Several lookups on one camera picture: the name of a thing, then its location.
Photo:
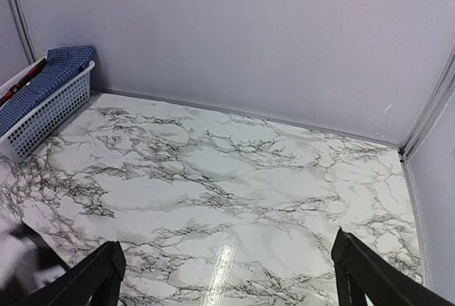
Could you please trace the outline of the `black white checked shirt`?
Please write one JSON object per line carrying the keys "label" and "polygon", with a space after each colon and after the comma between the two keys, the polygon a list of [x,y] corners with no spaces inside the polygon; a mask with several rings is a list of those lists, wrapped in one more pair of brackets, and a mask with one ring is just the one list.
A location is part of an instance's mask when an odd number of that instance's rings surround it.
{"label": "black white checked shirt", "polygon": [[15,185],[1,165],[1,304],[13,305],[70,270],[34,226],[50,226],[50,208]]}

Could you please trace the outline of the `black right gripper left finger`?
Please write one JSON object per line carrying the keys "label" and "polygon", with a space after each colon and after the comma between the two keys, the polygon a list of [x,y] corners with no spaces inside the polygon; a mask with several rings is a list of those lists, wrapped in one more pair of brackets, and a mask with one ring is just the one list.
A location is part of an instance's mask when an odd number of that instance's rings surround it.
{"label": "black right gripper left finger", "polygon": [[117,305],[126,259],[117,241],[107,241],[38,293],[38,305]]}

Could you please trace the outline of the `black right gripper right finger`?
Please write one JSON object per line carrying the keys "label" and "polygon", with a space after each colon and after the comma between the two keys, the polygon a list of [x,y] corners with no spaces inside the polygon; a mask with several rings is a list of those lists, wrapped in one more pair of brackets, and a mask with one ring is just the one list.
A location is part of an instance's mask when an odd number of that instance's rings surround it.
{"label": "black right gripper right finger", "polygon": [[364,242],[338,230],[331,249],[339,305],[449,305],[435,292],[407,277]]}

